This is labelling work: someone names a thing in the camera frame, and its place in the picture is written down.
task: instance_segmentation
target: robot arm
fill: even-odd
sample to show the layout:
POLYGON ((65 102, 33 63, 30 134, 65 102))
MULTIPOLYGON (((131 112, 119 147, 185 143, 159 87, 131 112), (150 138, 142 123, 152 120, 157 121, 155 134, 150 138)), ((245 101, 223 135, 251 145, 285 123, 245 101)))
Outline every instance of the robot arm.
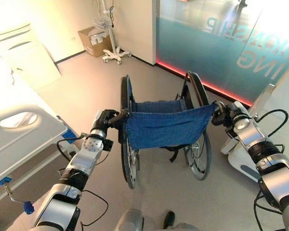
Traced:
POLYGON ((106 140, 109 120, 114 110, 99 111, 81 146, 67 165, 58 183, 53 185, 37 211, 32 231, 73 231, 80 215, 77 204, 81 192, 99 159, 102 150, 110 151, 113 142, 106 140))
POLYGON ((221 102, 214 112, 212 124, 226 127, 226 133, 238 137, 261 175, 259 186, 267 202, 282 212, 283 222, 289 231, 289 159, 257 126, 244 106, 236 101, 227 106, 221 102))

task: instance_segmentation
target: wire basket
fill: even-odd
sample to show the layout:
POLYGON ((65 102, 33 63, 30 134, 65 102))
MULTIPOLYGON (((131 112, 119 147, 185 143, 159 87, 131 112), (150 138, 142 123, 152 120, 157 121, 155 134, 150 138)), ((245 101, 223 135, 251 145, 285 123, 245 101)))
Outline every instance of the wire basket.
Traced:
POLYGON ((98 16, 94 18, 93 21, 95 25, 102 30, 107 30, 111 28, 111 20, 106 16, 98 16))

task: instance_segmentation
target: blue denim seat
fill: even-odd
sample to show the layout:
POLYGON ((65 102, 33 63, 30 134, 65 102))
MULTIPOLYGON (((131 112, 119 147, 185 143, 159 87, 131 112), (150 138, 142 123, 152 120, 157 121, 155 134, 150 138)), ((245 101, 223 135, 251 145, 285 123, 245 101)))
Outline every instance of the blue denim seat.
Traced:
POLYGON ((215 105, 186 110, 183 99, 132 103, 126 123, 134 150, 193 144, 206 129, 215 105))

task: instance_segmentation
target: blue crank knob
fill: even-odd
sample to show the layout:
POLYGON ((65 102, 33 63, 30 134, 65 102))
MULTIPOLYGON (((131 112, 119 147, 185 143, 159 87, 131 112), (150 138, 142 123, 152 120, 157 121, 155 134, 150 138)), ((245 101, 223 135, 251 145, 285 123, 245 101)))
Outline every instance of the blue crank knob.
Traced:
POLYGON ((24 211, 29 215, 34 212, 34 207, 30 201, 24 202, 24 211))

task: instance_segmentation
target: cardboard box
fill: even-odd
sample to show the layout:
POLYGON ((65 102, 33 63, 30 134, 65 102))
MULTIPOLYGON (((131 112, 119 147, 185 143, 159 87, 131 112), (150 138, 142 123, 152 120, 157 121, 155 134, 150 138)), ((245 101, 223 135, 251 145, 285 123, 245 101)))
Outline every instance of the cardboard box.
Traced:
POLYGON ((104 54, 103 50, 112 51, 110 37, 107 32, 94 26, 78 32, 83 48, 94 57, 104 54))

